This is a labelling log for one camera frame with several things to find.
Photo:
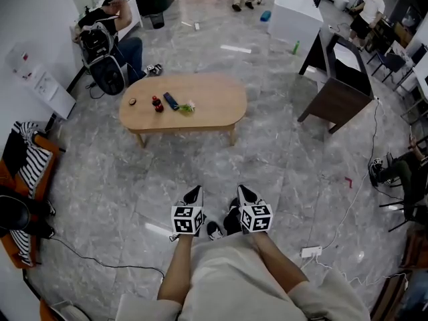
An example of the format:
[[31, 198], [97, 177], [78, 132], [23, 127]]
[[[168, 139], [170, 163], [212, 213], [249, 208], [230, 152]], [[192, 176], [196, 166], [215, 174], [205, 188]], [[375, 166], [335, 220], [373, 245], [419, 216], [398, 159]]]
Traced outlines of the dark brown side table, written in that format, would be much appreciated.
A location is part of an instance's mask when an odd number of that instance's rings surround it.
[[374, 100], [369, 75], [357, 47], [336, 32], [321, 29], [298, 74], [316, 80], [318, 92], [301, 113], [333, 123], [334, 134]]

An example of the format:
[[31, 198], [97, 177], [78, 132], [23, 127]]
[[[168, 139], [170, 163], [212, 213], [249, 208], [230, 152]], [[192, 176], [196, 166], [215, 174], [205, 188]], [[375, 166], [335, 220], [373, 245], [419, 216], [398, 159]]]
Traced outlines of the white power strip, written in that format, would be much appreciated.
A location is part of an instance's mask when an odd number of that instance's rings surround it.
[[302, 259], [318, 257], [322, 254], [322, 246], [303, 247], [300, 251]]

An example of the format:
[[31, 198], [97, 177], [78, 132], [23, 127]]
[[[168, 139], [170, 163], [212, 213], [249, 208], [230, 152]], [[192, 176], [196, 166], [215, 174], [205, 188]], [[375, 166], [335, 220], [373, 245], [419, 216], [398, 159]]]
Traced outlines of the white water dispenser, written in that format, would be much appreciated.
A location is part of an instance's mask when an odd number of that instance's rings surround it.
[[5, 57], [18, 82], [64, 120], [76, 104], [76, 100], [37, 60], [23, 43], [16, 43]]

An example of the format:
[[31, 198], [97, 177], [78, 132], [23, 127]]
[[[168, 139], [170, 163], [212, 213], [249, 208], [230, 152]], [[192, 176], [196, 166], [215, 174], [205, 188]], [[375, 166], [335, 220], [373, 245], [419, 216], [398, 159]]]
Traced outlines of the person's right forearm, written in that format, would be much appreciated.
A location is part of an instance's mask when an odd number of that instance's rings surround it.
[[251, 236], [267, 270], [285, 293], [290, 292], [302, 282], [308, 282], [303, 271], [280, 251], [267, 233], [252, 233]]

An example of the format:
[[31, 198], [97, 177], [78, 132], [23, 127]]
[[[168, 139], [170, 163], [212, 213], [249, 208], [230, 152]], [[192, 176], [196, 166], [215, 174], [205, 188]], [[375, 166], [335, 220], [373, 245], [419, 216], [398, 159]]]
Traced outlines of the person's beige shirt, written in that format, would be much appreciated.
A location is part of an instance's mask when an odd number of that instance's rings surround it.
[[320, 285], [308, 280], [285, 293], [251, 234], [236, 233], [192, 242], [191, 286], [183, 305], [125, 294], [116, 321], [370, 321], [370, 314], [336, 269]]

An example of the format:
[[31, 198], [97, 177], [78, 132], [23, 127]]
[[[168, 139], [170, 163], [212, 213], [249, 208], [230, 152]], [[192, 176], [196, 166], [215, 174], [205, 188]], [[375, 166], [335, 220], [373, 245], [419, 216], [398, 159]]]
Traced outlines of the wooden coffee table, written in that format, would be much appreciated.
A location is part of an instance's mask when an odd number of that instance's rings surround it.
[[[195, 103], [192, 114], [174, 111], [163, 94], [168, 92], [180, 104]], [[163, 112], [156, 112], [152, 97], [163, 103]], [[131, 106], [128, 101], [136, 99]], [[244, 117], [247, 109], [245, 86], [240, 80], [222, 73], [180, 74], [145, 78], [125, 91], [119, 109], [122, 125], [144, 146], [143, 134], [160, 133], [162, 128], [192, 126], [228, 126]], [[235, 144], [235, 129], [229, 133]]]

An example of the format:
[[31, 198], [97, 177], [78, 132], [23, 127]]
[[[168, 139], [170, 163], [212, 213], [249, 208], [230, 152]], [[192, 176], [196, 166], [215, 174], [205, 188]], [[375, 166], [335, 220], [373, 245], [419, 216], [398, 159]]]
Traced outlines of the black white shell backpack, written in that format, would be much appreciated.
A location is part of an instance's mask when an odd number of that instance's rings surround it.
[[83, 26], [80, 49], [85, 67], [103, 93], [120, 94], [125, 88], [124, 75], [114, 57], [116, 33], [112, 35], [101, 21]]

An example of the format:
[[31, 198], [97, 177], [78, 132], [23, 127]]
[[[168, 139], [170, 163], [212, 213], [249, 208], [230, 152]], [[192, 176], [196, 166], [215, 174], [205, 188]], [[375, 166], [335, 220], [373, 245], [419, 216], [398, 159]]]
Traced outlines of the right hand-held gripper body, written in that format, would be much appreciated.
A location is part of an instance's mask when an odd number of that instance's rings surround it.
[[267, 232], [270, 230], [274, 219], [271, 205], [244, 205], [239, 210], [241, 212], [241, 228], [244, 234]]

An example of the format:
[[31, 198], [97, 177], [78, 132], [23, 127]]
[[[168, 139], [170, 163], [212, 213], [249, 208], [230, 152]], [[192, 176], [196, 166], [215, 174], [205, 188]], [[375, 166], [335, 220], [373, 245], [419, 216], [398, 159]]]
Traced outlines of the white round cushion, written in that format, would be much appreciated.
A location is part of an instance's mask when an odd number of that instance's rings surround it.
[[91, 321], [91, 319], [73, 304], [56, 304], [50, 306], [59, 321]]

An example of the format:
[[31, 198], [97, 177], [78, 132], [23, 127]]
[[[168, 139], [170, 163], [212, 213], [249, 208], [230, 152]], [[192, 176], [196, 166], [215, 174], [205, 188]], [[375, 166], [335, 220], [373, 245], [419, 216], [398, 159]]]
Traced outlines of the dark blue box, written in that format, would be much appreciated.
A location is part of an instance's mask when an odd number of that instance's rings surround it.
[[179, 104], [177, 103], [177, 101], [168, 92], [164, 93], [163, 97], [166, 100], [166, 102], [168, 103], [168, 105], [174, 111], [177, 111], [179, 109]]

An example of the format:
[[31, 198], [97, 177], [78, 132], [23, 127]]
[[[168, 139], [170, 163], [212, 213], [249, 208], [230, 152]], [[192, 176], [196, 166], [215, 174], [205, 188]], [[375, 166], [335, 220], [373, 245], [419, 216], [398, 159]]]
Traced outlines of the orange sofa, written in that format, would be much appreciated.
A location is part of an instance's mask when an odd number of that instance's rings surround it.
[[[51, 178], [54, 174], [54, 166], [57, 158], [59, 157], [61, 151], [63, 151], [59, 146], [52, 143], [46, 138], [46, 135], [42, 130], [35, 135], [33, 142], [26, 142], [21, 137], [20, 134], [16, 133], [11, 129], [11, 133], [8, 136], [6, 146], [3, 150], [3, 154], [0, 156], [0, 185], [8, 187], [17, 193], [22, 194], [23, 196], [29, 197], [29, 189], [24, 183], [23, 179], [20, 177], [18, 171], [24, 165], [26, 151], [29, 146], [42, 147], [46, 150], [49, 150], [53, 153], [52, 159], [50, 160], [47, 170], [43, 175], [40, 184], [38, 185], [35, 193], [36, 201], [43, 201], [47, 197], [47, 191], [50, 185]], [[35, 263], [33, 267], [36, 266], [36, 237], [33, 236], [33, 258]], [[29, 269], [29, 267], [21, 262], [18, 258], [18, 248], [12, 239], [10, 232], [4, 237], [0, 238], [3, 247], [9, 259], [12, 261], [13, 265], [17, 269]]]

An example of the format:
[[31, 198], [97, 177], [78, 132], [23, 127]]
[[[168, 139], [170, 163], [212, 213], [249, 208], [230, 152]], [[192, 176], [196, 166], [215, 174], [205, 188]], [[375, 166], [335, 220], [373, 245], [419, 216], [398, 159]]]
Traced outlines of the black round shell backpack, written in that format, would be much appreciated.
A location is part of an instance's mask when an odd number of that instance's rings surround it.
[[30, 221], [27, 205], [7, 195], [0, 195], [0, 228], [6, 230], [22, 230]]

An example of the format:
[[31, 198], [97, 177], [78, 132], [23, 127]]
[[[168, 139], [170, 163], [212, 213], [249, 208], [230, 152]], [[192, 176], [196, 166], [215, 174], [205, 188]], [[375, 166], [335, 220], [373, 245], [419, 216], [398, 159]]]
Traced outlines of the white block counter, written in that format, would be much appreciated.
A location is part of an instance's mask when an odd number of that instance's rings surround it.
[[314, 0], [274, 0], [267, 32], [272, 38], [308, 51], [324, 20]]

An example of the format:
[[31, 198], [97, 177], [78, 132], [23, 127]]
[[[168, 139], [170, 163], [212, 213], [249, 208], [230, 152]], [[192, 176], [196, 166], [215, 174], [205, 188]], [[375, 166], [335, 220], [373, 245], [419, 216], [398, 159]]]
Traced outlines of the person's left black shoe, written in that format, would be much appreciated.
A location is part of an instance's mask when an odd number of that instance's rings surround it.
[[207, 235], [211, 241], [215, 241], [217, 239], [221, 239], [223, 237], [223, 233], [218, 226], [218, 224], [214, 221], [210, 221], [207, 224]]

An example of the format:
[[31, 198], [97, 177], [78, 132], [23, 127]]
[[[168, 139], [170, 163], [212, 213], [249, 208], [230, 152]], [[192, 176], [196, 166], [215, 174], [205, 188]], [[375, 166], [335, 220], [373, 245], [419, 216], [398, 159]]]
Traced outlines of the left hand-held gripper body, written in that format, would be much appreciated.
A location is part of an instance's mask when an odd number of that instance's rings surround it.
[[203, 208], [198, 206], [172, 206], [171, 223], [174, 235], [196, 235], [204, 222]]

